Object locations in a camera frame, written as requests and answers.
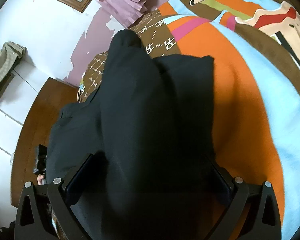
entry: black device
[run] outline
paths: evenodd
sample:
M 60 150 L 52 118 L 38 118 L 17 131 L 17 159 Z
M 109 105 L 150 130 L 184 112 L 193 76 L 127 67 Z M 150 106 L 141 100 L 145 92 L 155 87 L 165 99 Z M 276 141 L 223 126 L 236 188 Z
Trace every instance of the black device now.
M 93 170 L 104 164 L 100 155 L 88 154 L 72 168 L 64 178 L 55 178 L 48 185 L 24 185 L 15 222 L 15 240 L 57 240 L 46 213 L 51 204 L 60 226 L 68 240 L 91 240 L 80 225 L 70 206 L 77 203 Z M 262 185 L 247 184 L 242 178 L 232 178 L 226 169 L 209 160 L 213 169 L 209 181 L 218 193 L 218 199 L 228 207 L 205 240 L 229 239 L 246 203 L 251 203 L 248 216 L 238 240 L 280 240 L 281 224 L 279 209 L 270 182 Z

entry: silver screw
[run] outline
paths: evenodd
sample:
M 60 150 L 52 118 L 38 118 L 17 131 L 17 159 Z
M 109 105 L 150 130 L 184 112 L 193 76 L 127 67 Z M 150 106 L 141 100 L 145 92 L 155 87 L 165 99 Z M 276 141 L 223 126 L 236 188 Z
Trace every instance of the silver screw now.
M 54 184 L 59 184 L 61 181 L 62 181 L 61 178 L 56 178 L 56 179 L 53 180 L 53 183 Z
M 240 178 L 240 177 L 235 177 L 235 182 L 237 182 L 238 184 L 241 184 L 241 183 L 243 183 L 243 179 L 242 178 Z
M 24 184 L 24 186 L 25 186 L 25 187 L 30 187 L 31 184 L 32 184 L 31 181 L 28 181 L 28 182 L 26 182 L 26 183 Z
M 266 187 L 271 187 L 271 183 L 269 181 L 265 181 L 265 186 Z

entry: wooden headboard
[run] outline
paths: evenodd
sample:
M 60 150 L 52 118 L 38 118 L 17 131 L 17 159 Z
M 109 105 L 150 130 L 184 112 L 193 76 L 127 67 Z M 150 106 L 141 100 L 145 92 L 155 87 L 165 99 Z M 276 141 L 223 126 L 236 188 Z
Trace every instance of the wooden headboard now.
M 11 173 L 11 204 L 18 207 L 20 195 L 27 181 L 37 185 L 33 174 L 35 152 L 39 144 L 48 146 L 50 130 L 59 111 L 77 101 L 77 88 L 49 78 L 35 99 L 24 122 L 16 146 Z

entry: wire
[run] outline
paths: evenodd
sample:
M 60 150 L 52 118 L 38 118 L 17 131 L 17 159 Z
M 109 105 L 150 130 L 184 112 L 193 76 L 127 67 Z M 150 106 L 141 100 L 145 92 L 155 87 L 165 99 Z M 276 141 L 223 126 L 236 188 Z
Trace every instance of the wire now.
M 15 71 L 15 69 L 14 69 L 14 71 Z M 17 72 L 15 71 L 15 73 L 17 73 Z M 19 73 L 17 73 L 17 74 L 20 76 Z M 25 82 L 27 82 L 23 77 L 20 76 L 20 78 L 22 78 Z M 28 83 L 28 85 L 29 85 L 30 87 L 32 87 L 33 90 L 35 90 L 34 87 L 31 86 L 31 85 L 29 84 L 29 82 L 27 82 L 27 83 Z M 36 91 L 36 90 L 35 90 L 35 91 Z M 38 91 L 36 91 L 36 92 L 39 93 Z

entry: black garment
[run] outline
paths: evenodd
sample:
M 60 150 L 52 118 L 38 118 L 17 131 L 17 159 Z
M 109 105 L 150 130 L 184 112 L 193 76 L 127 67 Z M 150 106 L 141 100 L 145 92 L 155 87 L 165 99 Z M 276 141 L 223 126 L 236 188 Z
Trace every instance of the black garment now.
M 67 105 L 51 130 L 47 181 L 86 153 L 108 161 L 72 207 L 93 239 L 194 239 L 213 155 L 213 59 L 151 59 L 118 32 L 102 84 Z

